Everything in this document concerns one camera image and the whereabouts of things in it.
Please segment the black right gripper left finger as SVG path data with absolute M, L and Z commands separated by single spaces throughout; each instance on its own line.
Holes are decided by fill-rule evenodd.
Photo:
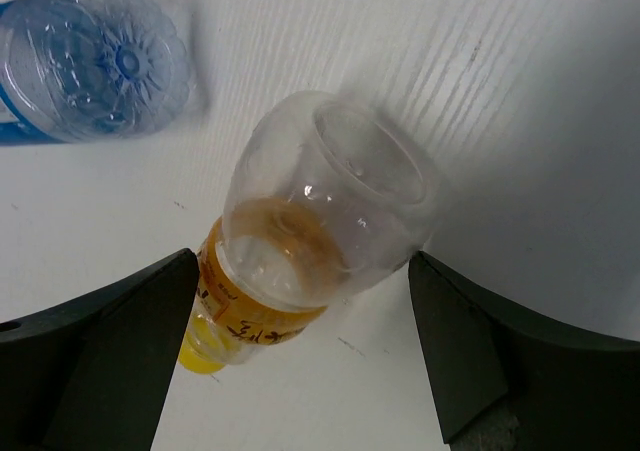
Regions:
M 198 278 L 183 249 L 2 323 L 2 449 L 150 449 Z

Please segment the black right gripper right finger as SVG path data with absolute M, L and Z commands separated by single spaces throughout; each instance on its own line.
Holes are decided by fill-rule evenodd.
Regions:
M 639 345 L 521 306 L 415 254 L 408 279 L 452 450 L 635 450 Z

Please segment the clear bottle yellow cap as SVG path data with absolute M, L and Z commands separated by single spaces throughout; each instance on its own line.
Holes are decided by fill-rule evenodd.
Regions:
M 198 253 L 179 362 L 197 374 L 292 340 L 428 241 L 443 180 L 383 114 L 296 92 L 257 124 Z

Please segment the blue label water bottle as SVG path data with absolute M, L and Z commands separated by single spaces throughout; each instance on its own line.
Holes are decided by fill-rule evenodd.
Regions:
M 187 14 L 170 0 L 1 5 L 1 143 L 141 137 L 188 106 Z

